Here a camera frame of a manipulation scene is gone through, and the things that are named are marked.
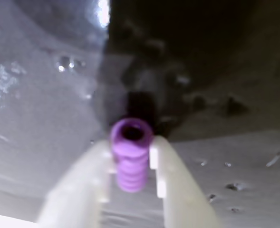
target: water droplet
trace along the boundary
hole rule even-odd
[[[226,162],[224,165],[225,165],[226,167],[231,167],[231,166],[232,166],[232,164],[230,164],[230,163],[228,163],[228,162]]]
[[[211,194],[208,197],[208,201],[211,203],[211,202],[213,202],[215,200],[215,198],[216,198],[216,195],[215,194]]]
[[[58,71],[64,72],[69,68],[69,65],[70,65],[70,58],[67,56],[62,56],[61,58],[59,58],[57,62]]]
[[[230,210],[232,213],[240,213],[240,212],[243,212],[243,209],[237,208],[237,207],[229,208],[229,210]]]
[[[271,167],[272,165],[274,165],[278,159],[280,158],[280,151],[276,153],[276,155],[273,157],[273,159],[271,161],[269,161],[265,166],[266,167]]]
[[[58,66],[58,71],[59,72],[64,72],[65,71],[65,68],[63,66]]]
[[[225,185],[225,188],[233,191],[241,191],[244,189],[244,186],[239,183],[232,183],[232,184]]]
[[[69,67],[73,68],[74,67],[74,63],[69,63]]]
[[[205,166],[207,164],[207,160],[204,159],[196,159],[195,162],[200,166]]]

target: purple ridged object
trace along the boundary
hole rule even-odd
[[[128,192],[140,191],[147,181],[151,127],[143,120],[126,118],[114,125],[110,138],[119,187]]]

